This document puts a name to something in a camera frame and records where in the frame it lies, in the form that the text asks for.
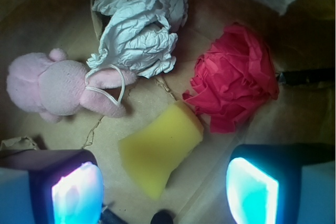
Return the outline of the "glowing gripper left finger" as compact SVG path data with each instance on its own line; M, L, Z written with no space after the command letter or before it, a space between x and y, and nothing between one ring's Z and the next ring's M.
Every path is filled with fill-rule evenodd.
M1 223L98 223L103 197L88 150L1 151Z

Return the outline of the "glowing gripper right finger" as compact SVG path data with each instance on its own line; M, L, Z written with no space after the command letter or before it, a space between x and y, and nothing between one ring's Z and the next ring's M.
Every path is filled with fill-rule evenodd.
M335 147L242 144L226 171L236 223L335 223Z

